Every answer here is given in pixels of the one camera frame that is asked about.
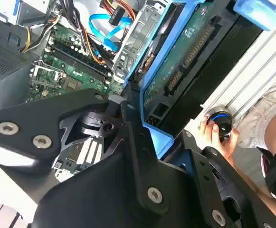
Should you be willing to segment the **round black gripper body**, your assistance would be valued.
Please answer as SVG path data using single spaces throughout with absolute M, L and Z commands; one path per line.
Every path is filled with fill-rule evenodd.
M 147 175 L 162 193 L 162 215 L 141 210 L 130 164 L 117 153 L 52 188 L 40 201 L 35 228 L 196 228 L 199 207 L 189 177 L 161 161 Z

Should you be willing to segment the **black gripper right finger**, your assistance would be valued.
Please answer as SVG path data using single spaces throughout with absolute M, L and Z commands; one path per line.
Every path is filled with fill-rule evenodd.
M 195 146 L 193 136 L 181 132 L 180 164 L 186 168 L 181 202 L 188 210 L 181 210 L 182 228 L 235 228 L 237 225 L 230 217 L 221 198 L 216 178 L 212 172 L 219 168 L 226 175 L 226 183 L 231 188 L 228 198 L 239 197 L 235 208 L 244 228 L 276 228 L 276 216 L 252 191 L 229 163 L 212 148 L 203 151 L 189 148 Z

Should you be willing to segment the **person's hand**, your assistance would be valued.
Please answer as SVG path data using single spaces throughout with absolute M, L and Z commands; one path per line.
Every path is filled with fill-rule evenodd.
M 221 153 L 221 155 L 229 162 L 233 163 L 233 152 L 237 145 L 239 132 L 232 129 L 230 137 L 224 142 L 220 141 L 219 127 L 214 121 L 208 120 L 206 117 L 200 122 L 198 126 L 198 143 L 202 148 L 213 147 Z

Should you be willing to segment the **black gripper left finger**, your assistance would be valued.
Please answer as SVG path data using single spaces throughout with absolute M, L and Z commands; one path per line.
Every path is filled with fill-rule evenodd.
M 100 161 L 117 153 L 126 158 L 141 210 L 155 215 L 168 210 L 146 178 L 156 174 L 159 161 L 139 108 L 130 99 L 108 98 L 94 89 L 0 110 L 0 199 L 34 218 L 40 201 L 62 183 L 53 173 L 61 152 L 90 135 L 105 140 Z

